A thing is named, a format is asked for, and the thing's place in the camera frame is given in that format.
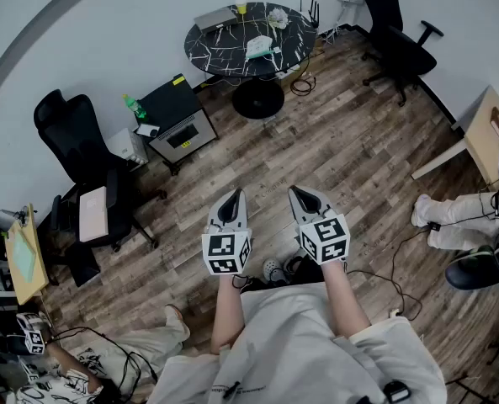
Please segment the person's black trousers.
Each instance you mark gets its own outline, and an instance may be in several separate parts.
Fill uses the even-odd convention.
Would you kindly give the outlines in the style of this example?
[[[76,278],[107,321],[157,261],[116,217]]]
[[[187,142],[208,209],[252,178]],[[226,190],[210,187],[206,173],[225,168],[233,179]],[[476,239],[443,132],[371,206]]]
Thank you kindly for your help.
[[[317,265],[308,256],[296,256],[285,262],[281,263],[285,275],[289,280],[288,285],[280,286],[285,287],[289,285],[313,284],[324,281],[321,267]],[[249,279],[248,283],[242,286],[240,293],[247,293],[259,290],[270,290],[274,288],[267,284],[266,280]]]

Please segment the artificial flower bunch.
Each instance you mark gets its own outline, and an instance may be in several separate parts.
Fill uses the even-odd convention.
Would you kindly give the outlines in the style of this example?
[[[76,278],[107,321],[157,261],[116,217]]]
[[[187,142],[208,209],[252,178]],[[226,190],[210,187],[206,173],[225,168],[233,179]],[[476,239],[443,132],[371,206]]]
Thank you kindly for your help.
[[[289,17],[288,14],[281,8],[275,8],[271,12],[269,12],[264,18],[260,19],[255,19],[251,18],[249,19],[247,17],[248,13],[245,13],[242,15],[242,21],[241,23],[265,23],[272,29],[286,29],[286,27],[289,24]]]

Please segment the person's grey clog shoe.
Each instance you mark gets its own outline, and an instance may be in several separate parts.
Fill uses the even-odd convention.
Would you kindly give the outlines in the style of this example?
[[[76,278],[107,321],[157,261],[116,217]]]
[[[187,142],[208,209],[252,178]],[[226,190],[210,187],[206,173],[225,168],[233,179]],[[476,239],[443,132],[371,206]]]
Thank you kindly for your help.
[[[280,287],[289,284],[284,269],[276,259],[268,259],[263,263],[263,277],[267,284],[272,287]]]

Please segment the black office chair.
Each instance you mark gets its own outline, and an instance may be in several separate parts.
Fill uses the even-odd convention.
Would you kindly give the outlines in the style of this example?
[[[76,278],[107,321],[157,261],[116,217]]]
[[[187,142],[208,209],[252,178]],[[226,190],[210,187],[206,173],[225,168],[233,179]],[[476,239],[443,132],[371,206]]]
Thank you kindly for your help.
[[[417,78],[429,73],[437,65],[436,59],[423,48],[430,35],[440,37],[443,32],[434,25],[423,20],[425,27],[418,40],[411,39],[403,32],[403,19],[399,0],[364,0],[372,18],[369,41],[378,51],[362,54],[364,61],[372,59],[381,66],[381,71],[372,77],[365,78],[362,84],[366,87],[381,78],[394,80],[395,88],[401,96],[399,106],[406,104],[405,86],[410,83],[418,86]]]
[[[129,163],[108,149],[90,98],[79,94],[66,100],[56,89],[36,106],[34,123],[40,139],[77,189],[69,199],[56,196],[50,213],[51,229],[73,234],[75,242],[62,255],[49,256],[47,262],[66,265],[80,287],[100,272],[94,248],[110,246],[118,252],[122,240],[133,230],[157,248],[157,239],[134,215],[140,195]],[[102,211],[102,231],[93,238],[83,233],[85,224],[93,221],[85,216],[88,195],[97,200],[96,206]]]

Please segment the green plastic bottle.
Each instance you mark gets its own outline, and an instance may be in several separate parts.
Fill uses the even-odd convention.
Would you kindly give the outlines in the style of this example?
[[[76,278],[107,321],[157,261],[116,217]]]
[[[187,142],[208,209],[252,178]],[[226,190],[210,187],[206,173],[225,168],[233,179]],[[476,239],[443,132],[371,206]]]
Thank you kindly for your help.
[[[147,112],[144,110],[144,108],[140,105],[140,103],[132,98],[131,96],[124,94],[122,96],[126,107],[132,111],[134,114],[135,118],[138,121],[146,121],[147,119]]]

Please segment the black stool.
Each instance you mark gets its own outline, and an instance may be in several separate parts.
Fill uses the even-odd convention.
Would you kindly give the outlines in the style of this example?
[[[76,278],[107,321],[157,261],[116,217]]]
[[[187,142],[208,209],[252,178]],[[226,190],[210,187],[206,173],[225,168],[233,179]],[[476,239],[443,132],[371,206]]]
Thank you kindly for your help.
[[[445,269],[447,282],[457,290],[480,290],[499,285],[499,247],[481,246],[457,256]]]

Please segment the round black marble table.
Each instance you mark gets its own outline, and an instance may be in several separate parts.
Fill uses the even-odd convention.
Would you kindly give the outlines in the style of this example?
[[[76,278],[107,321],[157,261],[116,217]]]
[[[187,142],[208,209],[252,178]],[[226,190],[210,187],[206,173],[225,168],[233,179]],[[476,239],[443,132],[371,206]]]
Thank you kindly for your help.
[[[249,19],[264,18],[275,8],[289,17],[286,29],[272,29],[265,23],[244,23],[236,6],[229,6],[237,23],[204,35],[194,25],[188,32],[184,50],[189,61],[206,74],[236,78],[241,84],[232,96],[235,111],[251,120],[276,115],[284,105],[284,92],[277,76],[303,62],[316,43],[317,29],[300,11],[277,3],[250,2]],[[247,61],[247,42],[259,35],[273,39],[273,54]]]

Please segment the grey flat box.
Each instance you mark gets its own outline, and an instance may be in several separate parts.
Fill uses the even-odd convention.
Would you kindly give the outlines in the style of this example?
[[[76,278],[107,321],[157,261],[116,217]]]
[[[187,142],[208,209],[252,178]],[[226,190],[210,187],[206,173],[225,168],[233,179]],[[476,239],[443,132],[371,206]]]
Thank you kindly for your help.
[[[223,7],[196,17],[194,22],[201,33],[206,35],[209,32],[236,24],[237,16],[230,7]]]

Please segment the white router with black antennas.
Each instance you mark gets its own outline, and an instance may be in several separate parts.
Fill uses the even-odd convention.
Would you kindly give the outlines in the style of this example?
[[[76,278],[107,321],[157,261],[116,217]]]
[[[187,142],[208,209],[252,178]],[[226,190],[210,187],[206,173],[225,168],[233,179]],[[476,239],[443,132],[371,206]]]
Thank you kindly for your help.
[[[303,0],[300,0],[300,13],[309,19],[312,27],[318,29],[320,26],[320,4],[317,0],[311,0],[308,8],[304,7]]]

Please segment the black harness buckle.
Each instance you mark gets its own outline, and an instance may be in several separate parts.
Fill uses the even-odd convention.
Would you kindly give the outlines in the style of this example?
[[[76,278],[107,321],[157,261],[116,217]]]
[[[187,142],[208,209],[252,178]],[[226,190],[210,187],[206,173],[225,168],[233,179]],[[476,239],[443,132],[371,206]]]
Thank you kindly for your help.
[[[411,397],[410,389],[399,380],[392,380],[384,386],[383,393],[389,404],[399,404]]]

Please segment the small wooden table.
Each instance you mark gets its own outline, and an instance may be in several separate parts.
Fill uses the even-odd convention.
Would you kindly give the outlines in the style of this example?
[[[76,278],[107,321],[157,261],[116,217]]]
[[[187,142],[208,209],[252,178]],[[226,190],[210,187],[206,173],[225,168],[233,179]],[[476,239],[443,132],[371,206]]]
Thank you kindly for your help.
[[[15,297],[24,305],[40,294],[48,283],[35,225],[35,211],[28,204],[24,221],[16,220],[4,237]]]

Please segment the person's right forearm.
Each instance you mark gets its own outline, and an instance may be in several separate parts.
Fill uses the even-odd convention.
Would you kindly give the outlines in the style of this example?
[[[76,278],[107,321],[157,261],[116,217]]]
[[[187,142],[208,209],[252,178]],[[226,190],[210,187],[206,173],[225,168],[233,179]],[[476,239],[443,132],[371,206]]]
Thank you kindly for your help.
[[[321,271],[337,335],[350,338],[370,327],[370,320],[358,303],[342,263],[324,263]]]

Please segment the person's left forearm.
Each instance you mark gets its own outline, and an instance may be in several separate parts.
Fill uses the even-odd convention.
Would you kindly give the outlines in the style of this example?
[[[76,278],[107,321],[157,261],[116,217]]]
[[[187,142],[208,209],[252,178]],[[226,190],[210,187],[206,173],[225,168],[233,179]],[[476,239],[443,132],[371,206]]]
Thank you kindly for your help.
[[[225,346],[232,347],[244,327],[240,290],[233,285],[232,276],[221,275],[210,339],[210,352],[218,355]]]

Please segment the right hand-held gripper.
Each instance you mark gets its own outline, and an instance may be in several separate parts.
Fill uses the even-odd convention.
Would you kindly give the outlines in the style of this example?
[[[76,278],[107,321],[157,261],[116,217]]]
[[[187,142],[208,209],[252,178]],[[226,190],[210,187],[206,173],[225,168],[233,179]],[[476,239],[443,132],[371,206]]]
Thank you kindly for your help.
[[[343,214],[327,211],[311,223],[306,214],[323,214],[332,202],[323,193],[306,186],[294,185],[288,190],[292,213],[299,225],[300,246],[316,264],[345,262],[350,246],[350,232]]]

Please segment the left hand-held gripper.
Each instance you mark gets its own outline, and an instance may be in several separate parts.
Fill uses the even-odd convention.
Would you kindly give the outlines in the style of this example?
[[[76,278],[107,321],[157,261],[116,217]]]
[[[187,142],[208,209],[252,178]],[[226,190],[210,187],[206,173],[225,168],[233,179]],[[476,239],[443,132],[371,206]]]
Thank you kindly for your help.
[[[218,199],[210,208],[208,222],[201,242],[210,274],[241,274],[252,251],[245,192],[234,189]]]

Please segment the white square box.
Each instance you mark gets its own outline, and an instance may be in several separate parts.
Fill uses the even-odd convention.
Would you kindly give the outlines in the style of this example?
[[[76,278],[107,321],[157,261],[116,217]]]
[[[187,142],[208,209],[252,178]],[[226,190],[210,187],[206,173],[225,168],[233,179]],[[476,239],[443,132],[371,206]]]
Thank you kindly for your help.
[[[143,140],[127,128],[110,137],[105,143],[110,152],[128,162],[131,171],[149,162]]]

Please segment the black cabinet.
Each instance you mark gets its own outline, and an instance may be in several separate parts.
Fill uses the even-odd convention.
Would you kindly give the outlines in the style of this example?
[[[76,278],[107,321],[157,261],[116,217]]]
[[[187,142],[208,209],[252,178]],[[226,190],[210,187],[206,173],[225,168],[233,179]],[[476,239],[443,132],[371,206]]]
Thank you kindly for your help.
[[[204,106],[181,74],[138,102],[147,112],[142,123],[160,127],[157,137],[140,137],[173,176],[183,159],[217,138]]]

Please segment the light wooden desk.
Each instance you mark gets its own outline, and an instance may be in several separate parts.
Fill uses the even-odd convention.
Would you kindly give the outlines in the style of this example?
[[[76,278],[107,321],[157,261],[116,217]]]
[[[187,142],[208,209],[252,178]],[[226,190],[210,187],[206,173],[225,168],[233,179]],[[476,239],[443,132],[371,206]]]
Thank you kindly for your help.
[[[499,190],[499,95],[494,87],[489,85],[473,104],[470,113],[455,125],[463,130],[463,138],[418,168],[411,177],[417,180],[467,151],[488,189]]]

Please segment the person's white shirt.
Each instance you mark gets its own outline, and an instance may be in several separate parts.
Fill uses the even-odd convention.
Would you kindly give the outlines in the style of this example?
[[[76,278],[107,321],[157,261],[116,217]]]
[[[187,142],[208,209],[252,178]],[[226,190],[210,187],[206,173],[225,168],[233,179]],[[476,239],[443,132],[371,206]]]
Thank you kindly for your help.
[[[446,404],[442,372],[402,316],[338,337],[321,283],[247,292],[242,309],[233,346],[170,358],[148,404],[389,404],[392,380],[411,391],[400,404]]]

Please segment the pale green board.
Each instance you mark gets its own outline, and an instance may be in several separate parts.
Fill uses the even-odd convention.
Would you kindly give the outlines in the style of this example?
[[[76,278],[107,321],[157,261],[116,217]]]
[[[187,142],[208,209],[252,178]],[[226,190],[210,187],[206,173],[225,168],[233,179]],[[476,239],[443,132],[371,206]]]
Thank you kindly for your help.
[[[35,250],[29,245],[23,232],[16,231],[13,238],[13,261],[27,283],[30,283],[34,276],[35,255]]]

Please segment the pink flat box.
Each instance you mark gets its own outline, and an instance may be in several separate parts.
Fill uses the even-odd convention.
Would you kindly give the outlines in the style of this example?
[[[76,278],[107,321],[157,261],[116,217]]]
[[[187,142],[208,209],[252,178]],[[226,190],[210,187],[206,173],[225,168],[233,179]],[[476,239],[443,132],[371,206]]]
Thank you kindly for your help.
[[[99,187],[79,197],[80,242],[90,242],[108,235],[107,188]]]

